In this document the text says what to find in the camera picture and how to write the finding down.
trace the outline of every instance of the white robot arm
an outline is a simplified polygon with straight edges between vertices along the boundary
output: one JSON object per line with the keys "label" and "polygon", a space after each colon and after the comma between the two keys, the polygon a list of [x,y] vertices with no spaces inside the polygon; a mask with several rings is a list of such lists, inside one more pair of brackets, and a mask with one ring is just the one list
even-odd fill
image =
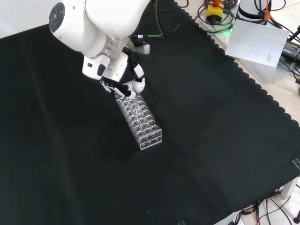
{"label": "white robot arm", "polygon": [[[82,72],[99,80],[108,92],[134,98],[145,86],[144,72],[135,53],[150,53],[150,46],[135,47],[127,38],[138,26],[150,0],[63,0],[52,9],[52,34],[84,55]],[[133,87],[119,84],[127,70],[135,75]]]}

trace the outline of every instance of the white paper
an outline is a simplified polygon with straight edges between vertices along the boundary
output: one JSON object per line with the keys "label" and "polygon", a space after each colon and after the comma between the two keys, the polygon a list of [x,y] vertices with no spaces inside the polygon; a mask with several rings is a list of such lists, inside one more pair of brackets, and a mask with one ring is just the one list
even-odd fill
{"label": "white paper", "polygon": [[289,31],[236,20],[226,55],[276,67]]}

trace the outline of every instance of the green cable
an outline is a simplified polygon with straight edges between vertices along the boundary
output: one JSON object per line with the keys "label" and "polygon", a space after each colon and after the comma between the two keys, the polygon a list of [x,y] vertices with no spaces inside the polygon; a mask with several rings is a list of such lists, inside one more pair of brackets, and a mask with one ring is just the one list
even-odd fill
{"label": "green cable", "polygon": [[160,34],[149,34],[148,37],[164,39],[165,38],[164,31],[163,31],[163,29],[161,29],[160,24],[158,22],[158,0],[156,0],[156,4],[155,4],[155,14],[156,14],[156,22],[157,22]]}

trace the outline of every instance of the cable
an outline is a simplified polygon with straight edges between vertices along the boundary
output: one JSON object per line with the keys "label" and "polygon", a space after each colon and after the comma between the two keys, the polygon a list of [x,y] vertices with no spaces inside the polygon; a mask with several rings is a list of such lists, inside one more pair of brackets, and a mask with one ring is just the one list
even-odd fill
{"label": "cable", "polygon": [[255,206],[256,206],[256,220],[257,220],[258,224],[259,224],[258,218],[259,218],[259,205],[260,204],[261,204],[261,202],[260,203],[258,203],[258,202],[255,203]]}
{"label": "cable", "polygon": [[[290,29],[288,29],[288,28],[285,27],[284,25],[278,23],[278,22],[277,22],[276,20],[274,20],[273,18],[271,18],[270,20],[271,20],[271,22],[270,22],[270,21],[268,21],[268,22],[269,22],[270,24],[272,24],[273,26],[276,26],[277,28],[278,28],[279,26],[281,26],[281,27],[283,27],[284,29],[288,30],[291,34],[294,35],[294,32],[292,32]],[[298,36],[296,36],[295,39],[297,39],[298,41],[300,41],[300,37],[298,37]]]}
{"label": "cable", "polygon": [[258,222],[257,222],[257,220],[256,220],[256,218],[255,218],[255,215],[254,215],[254,213],[253,213],[253,211],[252,211],[252,206],[249,205],[249,207],[250,207],[251,214],[252,214],[252,216],[253,216],[253,218],[254,218],[254,220],[255,220],[255,222],[256,222],[256,225],[259,225]]}
{"label": "cable", "polygon": [[[172,12],[172,11],[175,11],[175,10],[178,10],[178,9],[186,8],[188,6],[189,6],[189,0],[187,0],[187,4],[185,6],[180,6],[180,7],[170,8],[170,9],[159,9],[158,12]],[[154,10],[145,13],[143,16],[147,16],[149,14],[152,14],[153,12],[154,12]]]}
{"label": "cable", "polygon": [[285,211],[284,211],[284,210],[283,210],[276,202],[274,202],[274,204],[277,205],[277,206],[280,208],[280,210],[283,212],[283,214],[284,214],[284,215],[286,216],[286,218],[289,220],[290,225],[292,225],[292,223],[291,223],[289,217],[287,216],[287,214],[285,213]]}
{"label": "cable", "polygon": [[160,9],[159,12],[171,12],[171,11],[178,10],[178,9],[181,9],[181,8],[186,8],[186,7],[188,7],[188,5],[189,5],[189,2],[187,0],[187,5],[186,6],[180,6],[180,7],[171,8],[171,9]]}
{"label": "cable", "polygon": [[267,211],[267,220],[268,220],[268,223],[269,223],[269,225],[271,225],[270,218],[269,218],[269,213],[268,213],[268,198],[266,200],[266,211]]}
{"label": "cable", "polygon": [[164,38],[166,38],[166,35],[165,35],[165,32],[164,32],[163,28],[160,25],[160,20],[159,20],[159,16],[158,16],[158,0],[156,0],[154,12],[155,12],[156,21],[157,21],[157,25],[158,25],[160,34],[149,34],[148,37],[164,39]]}
{"label": "cable", "polygon": [[[282,206],[280,206],[277,210],[274,210],[274,211],[272,211],[272,212],[270,212],[270,213],[268,213],[268,214],[271,214],[271,213],[273,213],[273,212],[276,212],[276,211],[278,211],[278,210],[280,210],[280,209],[282,209],[282,207],[289,201],[291,199],[291,195],[290,195],[290,197],[286,200],[286,202],[285,203],[283,203],[283,205]],[[259,219],[258,219],[258,221],[261,219],[261,218],[263,218],[263,217],[265,217],[267,214],[265,214],[265,215],[263,215],[263,216],[261,216],[261,217],[259,217]]]}
{"label": "cable", "polygon": [[154,10],[151,11],[151,13],[154,13],[154,16],[155,16],[155,19],[156,19],[157,26],[158,26],[160,34],[133,35],[132,37],[130,37],[130,39],[144,39],[144,38],[160,38],[160,39],[165,39],[167,37],[166,34],[165,34],[164,29],[161,26],[159,15],[158,15],[158,0],[155,1]]}
{"label": "cable", "polygon": [[[219,23],[217,23],[217,22],[208,22],[208,21],[204,21],[204,20],[200,17],[200,14],[201,14],[204,10],[207,9],[208,5],[212,5],[212,6],[214,6],[214,7],[218,7],[218,8],[220,8],[220,9],[222,9],[222,10],[223,10],[223,13],[226,14],[226,17],[225,17],[221,22],[219,22]],[[205,31],[208,32],[208,33],[215,33],[215,34],[216,34],[216,33],[221,33],[221,32],[223,32],[223,31],[229,30],[229,29],[231,29],[231,28],[233,27],[233,20],[235,21],[235,16],[234,16],[234,14],[231,12],[230,5],[227,5],[227,7],[228,7],[228,9],[226,9],[225,7],[221,7],[221,6],[214,5],[214,4],[210,3],[210,2],[205,2],[204,4],[202,4],[202,5],[198,8],[197,16],[194,18],[194,21],[196,22],[196,19],[199,18],[203,23],[208,24],[208,25],[211,25],[211,26],[215,26],[215,25],[217,25],[217,26],[227,26],[227,25],[229,25],[228,27],[226,27],[226,28],[224,28],[224,29],[221,29],[221,30],[217,30],[217,31],[205,30]],[[222,23],[225,21],[225,19],[227,19],[228,17],[230,17],[230,22],[227,22],[227,23],[222,24]]]}
{"label": "cable", "polygon": [[297,53],[297,55],[295,55],[294,60],[292,62],[292,74],[293,74],[294,78],[296,79],[296,83],[297,84],[300,84],[300,79],[298,79],[296,77],[296,75],[298,75],[298,76],[300,76],[300,75],[296,74],[295,71],[294,71],[294,69],[295,69],[295,64],[296,64],[296,58],[298,57],[299,54],[300,54],[300,51]]}
{"label": "cable", "polygon": [[263,16],[263,12],[266,10],[266,8],[264,10],[262,10],[262,1],[259,0],[259,8],[257,6],[257,3],[256,3],[256,0],[254,0],[254,5],[255,5],[255,8],[258,10],[258,12],[260,13],[259,16]]}
{"label": "cable", "polygon": [[238,215],[236,215],[236,218],[235,218],[234,225],[238,225],[238,223],[239,223],[239,221],[240,221],[240,217],[241,217],[241,215],[242,215],[242,211],[241,211],[241,212],[239,212],[239,214],[238,214]]}
{"label": "cable", "polygon": [[271,10],[271,11],[279,11],[279,10],[281,10],[281,9],[283,9],[284,7],[285,7],[285,5],[286,5],[286,1],[285,0],[283,0],[285,3],[284,3],[284,5],[281,7],[281,8],[279,8],[279,9],[273,9],[273,10]]}
{"label": "cable", "polygon": [[[282,190],[276,190],[276,191],[272,192],[272,193],[268,196],[268,198],[274,197],[274,196],[276,196],[276,195],[279,195],[279,194],[281,194],[281,192],[282,192]],[[263,198],[262,200],[257,201],[255,204],[252,205],[252,207],[253,207],[253,208],[252,208],[253,212],[255,212],[255,211],[259,208],[260,204],[261,204],[265,199],[266,199],[266,197]],[[241,213],[242,213],[242,215],[250,215],[250,214],[251,214],[250,208],[243,209],[243,210],[241,211]]]}
{"label": "cable", "polygon": [[286,69],[286,68],[284,68],[282,65],[280,65],[280,64],[278,64],[278,65],[279,65],[279,66],[280,66],[282,69],[285,69],[285,70],[287,70],[287,69]]}
{"label": "cable", "polygon": [[300,34],[300,26],[297,28],[297,31],[289,38],[289,41],[294,40]]}
{"label": "cable", "polygon": [[280,67],[282,67],[283,69],[285,70],[288,70],[289,72],[292,72],[291,68],[289,68],[286,63],[282,60],[282,59],[279,59],[279,61],[286,67],[284,68],[282,65],[278,64]]}
{"label": "cable", "polygon": [[224,0],[222,2],[224,4],[224,8],[233,8],[238,3],[238,0]]}

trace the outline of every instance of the black cloth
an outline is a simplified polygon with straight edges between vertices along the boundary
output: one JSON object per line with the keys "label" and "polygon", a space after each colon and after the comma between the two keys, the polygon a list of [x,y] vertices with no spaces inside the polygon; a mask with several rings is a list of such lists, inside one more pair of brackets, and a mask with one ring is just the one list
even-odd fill
{"label": "black cloth", "polygon": [[163,142],[143,151],[47,26],[0,40],[0,224],[211,225],[299,174],[298,123],[186,13],[160,20],[138,57]]}

